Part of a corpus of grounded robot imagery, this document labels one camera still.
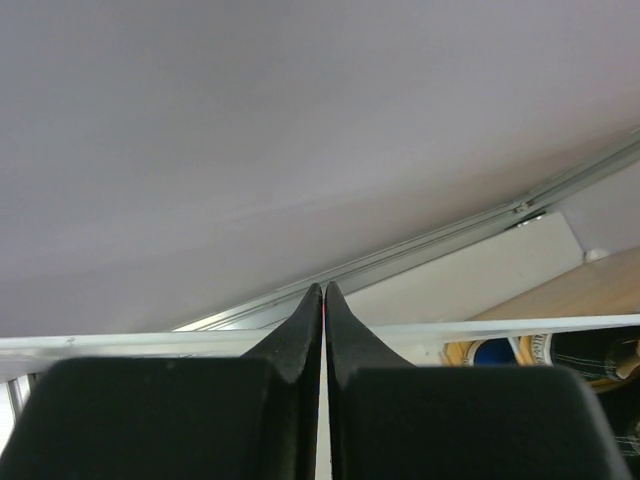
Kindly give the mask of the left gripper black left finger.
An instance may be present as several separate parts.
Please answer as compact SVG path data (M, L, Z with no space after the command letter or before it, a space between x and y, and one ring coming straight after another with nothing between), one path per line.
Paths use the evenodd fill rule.
M236 358L76 358L36 384L5 479L310 479L323 297Z

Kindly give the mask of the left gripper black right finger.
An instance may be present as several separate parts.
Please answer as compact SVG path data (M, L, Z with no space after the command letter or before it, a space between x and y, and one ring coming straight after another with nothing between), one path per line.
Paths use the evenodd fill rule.
M336 479L628 479L593 390L554 367L419 367L325 291Z

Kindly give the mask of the blue canvas sneaker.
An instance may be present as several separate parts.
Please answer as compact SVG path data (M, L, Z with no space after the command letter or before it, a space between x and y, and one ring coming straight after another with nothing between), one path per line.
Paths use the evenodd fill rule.
M465 366L501 366L519 363L512 341L508 338L476 340L462 355Z

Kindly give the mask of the black canvas sneaker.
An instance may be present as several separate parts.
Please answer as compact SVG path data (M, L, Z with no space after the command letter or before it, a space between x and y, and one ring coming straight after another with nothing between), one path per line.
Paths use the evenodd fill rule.
M639 327L537 334L519 340L524 365L568 368L596 389L639 376Z

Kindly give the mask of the frosted white cabinet door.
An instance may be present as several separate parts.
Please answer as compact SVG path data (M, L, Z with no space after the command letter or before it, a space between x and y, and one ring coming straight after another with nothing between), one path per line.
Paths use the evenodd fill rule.
M418 365L438 363L446 343L522 337L637 326L639 316L609 315L543 319L466 321L373 327L371 331L392 350ZM46 370L75 357L234 357L272 331L212 330L151 334L116 334L4 338L1 340L3 383Z

